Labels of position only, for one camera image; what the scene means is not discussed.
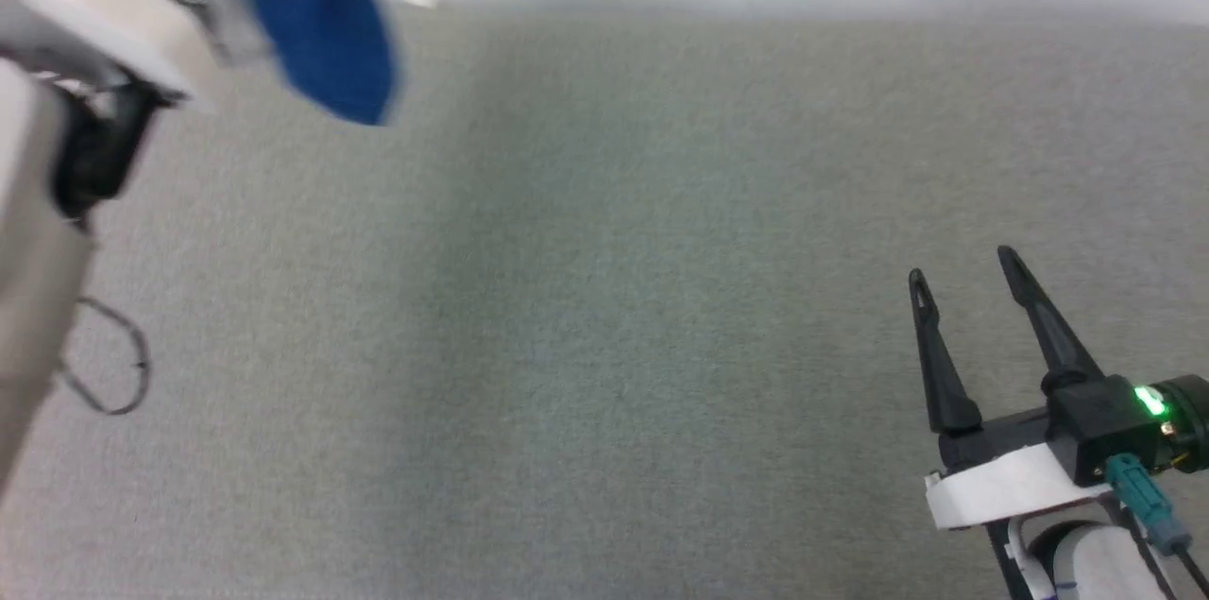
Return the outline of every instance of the gray carpet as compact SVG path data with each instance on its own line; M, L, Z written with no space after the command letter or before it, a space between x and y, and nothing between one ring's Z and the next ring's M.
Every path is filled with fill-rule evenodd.
M155 388L52 398L10 600L1002 596L924 502L913 265L988 415L1042 373L1002 242L1104 368L1205 373L1205 33L401 24L391 129L265 69L162 122L93 281Z

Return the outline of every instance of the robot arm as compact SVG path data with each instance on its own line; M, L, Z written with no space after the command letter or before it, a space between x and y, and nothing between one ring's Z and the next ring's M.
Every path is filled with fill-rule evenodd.
M1045 405L1001 419L984 420L966 394L924 273L909 278L929 421L944 465L926 479L937 529L985 527L1014 600L1174 600L1161 564L1170 555L1209 596L1187 550L1192 536L1151 479L1209 468L1209 382L1188 375L1135 386L1105 375L1013 248L999 248L999 259L1048 368ZM1093 502L1107 523L1068 517L1025 541L1028 519Z
M71 329L91 209L218 69L178 0L0 0L0 496Z

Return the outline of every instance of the blue cloth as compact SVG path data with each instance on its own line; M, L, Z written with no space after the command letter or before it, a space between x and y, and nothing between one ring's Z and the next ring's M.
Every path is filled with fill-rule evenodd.
M346 121L384 122L397 62L375 0L251 2L285 76L300 93Z

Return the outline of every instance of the black cable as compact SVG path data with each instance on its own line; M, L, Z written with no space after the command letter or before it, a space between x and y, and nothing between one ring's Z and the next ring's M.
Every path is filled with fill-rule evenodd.
M147 390L151 388L151 354L147 348L147 339L143 335L143 329L140 329L129 317L126 317L117 310L96 300L93 298L81 298L80 305L85 307L91 307L97 311L103 317L106 317L110 322L121 325L126 334L131 339L131 345L134 346L134 369L138 371L138 388L134 390L134 397L125 406L117 409L111 409L105 406L103 402L83 383L77 376L71 371L66 363L59 367L59 377L70 387L79 397L83 400L93 411L98 414L104 414L108 416L125 416L143 405L143 400L146 399Z
M1201 589L1201 593L1203 593L1205 598L1209 598L1209 579L1205 578L1204 572L1202 572L1201 567L1197 566L1197 561L1192 559L1192 554L1188 553L1188 547L1176 546L1174 550L1175 556L1184 562L1184 569L1188 570L1188 576L1196 582L1197 588Z

